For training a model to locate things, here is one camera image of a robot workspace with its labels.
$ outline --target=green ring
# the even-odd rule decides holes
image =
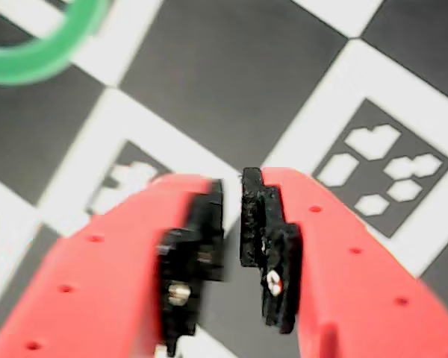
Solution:
[[[64,70],[73,51],[98,28],[107,8],[108,0],[75,0],[51,36],[0,48],[0,84],[29,84]]]

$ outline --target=mounting hole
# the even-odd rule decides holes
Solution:
[[[105,238],[102,235],[92,235],[88,237],[88,241],[91,242],[103,242]]]
[[[319,207],[318,205],[314,205],[310,207],[309,209],[312,213],[320,213],[322,211],[322,207]]]
[[[29,351],[38,351],[39,349],[41,349],[43,346],[37,342],[37,341],[30,341],[26,344],[26,348]]]
[[[58,289],[59,289],[60,292],[63,292],[63,293],[70,293],[70,292],[75,291],[75,288],[73,286],[66,285],[66,284],[65,285],[60,285],[60,287]]]
[[[398,304],[399,306],[406,306],[408,305],[410,301],[406,297],[397,297],[395,298],[395,304]]]

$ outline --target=screw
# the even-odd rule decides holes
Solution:
[[[191,288],[182,282],[173,283],[168,288],[169,303],[173,306],[184,306],[191,295]]]
[[[275,270],[272,270],[267,274],[267,287],[269,287],[270,293],[272,293],[274,297],[279,296],[282,292],[281,277]]]

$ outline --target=red 3d printed part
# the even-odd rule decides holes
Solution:
[[[158,272],[158,258],[166,255],[157,248],[170,230],[186,227],[194,199],[215,184],[195,175],[163,176],[60,239],[1,329],[0,358],[151,357],[157,343],[168,341],[162,317],[172,324],[174,314],[172,307],[160,305],[160,287],[167,280]],[[222,205],[222,191],[212,200]],[[215,223],[220,224],[219,217]],[[169,240],[167,249],[172,251]],[[164,276],[172,276],[170,263],[175,264],[168,260]],[[169,285],[164,288],[168,298]],[[199,303],[193,293],[191,299]],[[189,307],[176,309],[187,319]],[[185,322],[192,333],[195,322]],[[172,349],[186,334],[177,329],[169,338]]]
[[[280,221],[272,195],[281,203]],[[299,227],[301,237],[282,230],[288,223]],[[261,270],[263,315],[268,324],[274,317],[269,325],[281,333],[289,331],[282,326],[289,325],[295,299],[285,295],[286,288],[300,276],[302,357],[448,358],[447,309],[315,180],[291,169],[245,169],[242,227],[241,262]],[[276,232],[284,233],[285,245],[274,244]],[[302,243],[300,271],[288,268],[289,250],[299,247],[291,240]],[[268,293],[274,290],[274,282],[265,279],[270,269],[281,275],[283,290],[276,297]]]

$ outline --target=white square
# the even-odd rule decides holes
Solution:
[[[383,0],[293,0],[344,36],[361,36]]]
[[[0,183],[0,295],[39,225],[37,210]]]
[[[368,98],[448,156],[448,98],[361,40],[350,41],[265,166],[312,173]],[[392,236],[369,231],[419,276],[448,243],[448,172]]]
[[[39,200],[44,221],[62,235],[86,225],[87,205],[129,141],[179,173],[223,179],[224,224],[240,212],[239,173],[118,89],[107,89]]]
[[[85,41],[72,62],[103,84],[117,86],[163,2],[116,0],[99,33]],[[0,14],[40,38],[50,35],[64,17],[46,0],[0,0]]]

